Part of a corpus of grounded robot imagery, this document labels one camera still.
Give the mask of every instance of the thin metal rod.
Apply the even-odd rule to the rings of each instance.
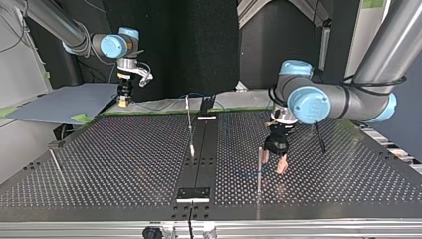
[[[262,179],[262,165],[263,165],[263,149],[258,148],[258,200],[261,196],[261,179]]]
[[[353,78],[355,83],[400,79],[422,50],[422,1],[394,1]],[[368,88],[390,93],[394,86]]]
[[[51,0],[28,0],[28,16],[62,40],[70,47],[82,45],[86,39],[84,31],[60,7]],[[24,9],[24,0],[14,0],[15,5]]]
[[[54,164],[56,165],[59,172],[62,173],[62,169],[60,168],[59,162],[57,161],[56,155],[54,154],[54,151],[52,149],[49,149],[50,155],[52,156],[52,159],[54,161]]]

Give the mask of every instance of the silver cylinder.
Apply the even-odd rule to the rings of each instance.
[[[355,83],[400,79],[422,50],[422,1],[394,1],[353,78]],[[390,93],[394,87],[367,88]]]
[[[14,0],[22,11],[24,0]],[[70,47],[78,47],[85,41],[85,33],[62,9],[51,0],[28,0],[28,16]]]
[[[271,119],[284,124],[293,124],[298,120],[295,118],[295,115],[287,108],[273,104],[273,110],[271,111]]]
[[[133,58],[120,58],[117,60],[117,66],[121,69],[136,69],[137,60]]]

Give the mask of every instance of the wire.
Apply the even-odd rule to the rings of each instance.
[[[65,139],[65,132],[66,132],[66,125],[63,124],[63,126],[62,126],[62,132],[60,133],[60,140]]]
[[[16,35],[16,37],[19,39],[21,36],[13,29],[13,27],[10,25],[10,23],[6,20],[6,18],[3,17],[3,15],[0,14],[0,17],[3,19],[4,23],[7,25],[7,27]],[[25,46],[30,47],[30,45],[22,40],[22,43],[25,44]]]
[[[29,8],[29,2],[28,2],[28,0],[25,0],[25,9],[24,9],[24,17],[26,17],[27,16],[27,14],[28,14],[28,8]],[[11,50],[11,49],[13,49],[13,48],[15,48],[16,46],[18,46],[18,44],[19,43],[21,43],[22,42],[22,39],[25,37],[25,29],[24,29],[24,24],[23,24],[23,22],[21,23],[21,26],[22,26],[22,34],[21,34],[21,36],[19,37],[19,40],[15,43],[15,44],[13,44],[12,46],[10,46],[10,47],[8,47],[8,48],[5,48],[5,49],[3,49],[3,50],[0,50],[0,53],[4,53],[4,52],[7,52],[7,51],[9,51],[9,50]]]
[[[221,104],[221,103],[219,103],[219,102],[217,102],[217,101],[215,101],[215,103],[217,103],[217,105],[218,106],[220,106],[222,109],[223,109],[223,111],[225,111],[226,109],[224,108],[224,106]]]
[[[325,142],[323,141],[322,135],[320,134],[319,124],[317,121],[315,123],[315,126],[316,126],[317,138],[319,140],[320,149],[322,150],[322,153],[326,153]]]
[[[106,11],[105,10],[103,10],[103,9],[101,9],[101,8],[99,8],[99,7],[97,7],[96,5],[94,5],[94,4],[92,4],[91,2],[89,2],[88,0],[84,0],[84,2],[86,2],[88,5],[90,5],[91,7],[93,7],[93,8],[95,8],[95,9],[97,9],[97,10],[99,10],[100,12],[103,12],[103,13],[105,13]]]
[[[268,88],[268,97],[271,99],[271,101],[273,101],[277,105],[280,105],[280,106],[286,105],[286,103],[284,101],[282,101],[280,98],[277,97],[276,88],[274,88],[274,87]]]
[[[87,68],[87,70],[93,75],[94,78],[97,78],[99,80],[102,80],[102,82],[106,83],[106,76],[102,72],[100,72],[99,70],[97,70],[97,69],[95,69],[93,67],[90,67],[89,65],[87,65],[87,64],[85,64],[85,63],[83,63],[83,62],[81,62],[79,60],[78,60],[78,63],[81,64],[83,67]],[[93,72],[96,72],[103,79],[100,79],[97,76],[94,76]]]
[[[115,64],[112,66],[111,72],[109,73],[109,76],[108,76],[108,83],[109,83],[109,84],[111,83],[112,73],[114,72],[115,65],[117,65],[117,63],[115,63]]]
[[[316,1],[316,8],[314,9],[314,15],[313,15],[313,42],[316,39],[316,17],[317,17],[317,7],[319,6],[320,0]]]
[[[85,58],[88,58],[91,55],[91,51],[93,51],[94,55],[96,55],[96,57],[99,59],[100,62],[102,62],[105,65],[110,65],[110,66],[114,65],[115,63],[106,62],[100,57],[96,48],[93,46],[93,42],[91,40],[91,34],[88,31],[87,27],[84,24],[82,24],[81,22],[78,22],[77,20],[74,20],[74,21],[83,29],[83,31],[85,33],[85,38],[87,39],[87,43],[84,45],[84,47],[82,49],[79,49],[79,50],[72,49],[72,51],[74,51],[77,54],[85,53],[83,55]]]
[[[344,78],[342,84],[345,85],[345,86],[349,86],[349,87],[359,87],[359,88],[360,87],[389,87],[389,86],[397,86],[397,85],[400,85],[400,84],[407,81],[406,76],[403,76],[400,79],[397,79],[397,80],[394,80],[394,81],[391,81],[391,82],[385,82],[385,83],[371,83],[371,82],[369,82],[369,83],[354,83],[354,82],[346,83],[345,82],[347,80],[352,79],[353,77],[354,77],[354,75]]]

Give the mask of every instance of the small black object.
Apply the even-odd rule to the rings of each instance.
[[[277,156],[288,153],[288,136],[294,127],[291,124],[275,123],[270,126],[270,135],[265,139],[264,149]]]
[[[147,227],[143,230],[142,236],[145,239],[158,239],[162,238],[162,232],[156,227]]]
[[[211,97],[204,97],[202,99],[202,104],[201,104],[201,107],[199,109],[199,114],[201,116],[207,116],[208,110],[210,110],[214,107],[215,97],[216,96],[214,95],[214,96],[211,96]]]
[[[205,202],[209,201],[210,189],[208,187],[180,188],[177,193],[177,202]]]

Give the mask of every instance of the end effector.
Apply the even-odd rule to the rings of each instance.
[[[149,66],[137,60],[138,55],[143,52],[139,50],[139,32],[120,27],[118,34],[93,34],[86,42],[89,46],[83,49],[88,51],[88,55],[93,51],[98,57],[117,59],[117,76],[120,79],[117,88],[118,104],[127,107],[131,101],[133,82],[139,80],[139,86],[145,87],[153,79]],[[86,51],[81,51],[81,46],[75,48],[65,43],[63,45],[71,54],[87,54]]]
[[[290,65],[282,64],[279,79],[289,81],[296,77],[310,78],[313,73],[312,67],[309,68],[292,68]],[[265,139],[263,146],[263,163],[267,163],[270,153],[279,158],[279,164],[276,172],[283,174],[286,172],[287,153],[289,150],[288,137],[298,122],[295,115],[288,108],[286,101],[280,99],[276,94],[272,95],[273,109],[271,112],[270,122],[266,123],[266,127],[270,130],[270,135]]]

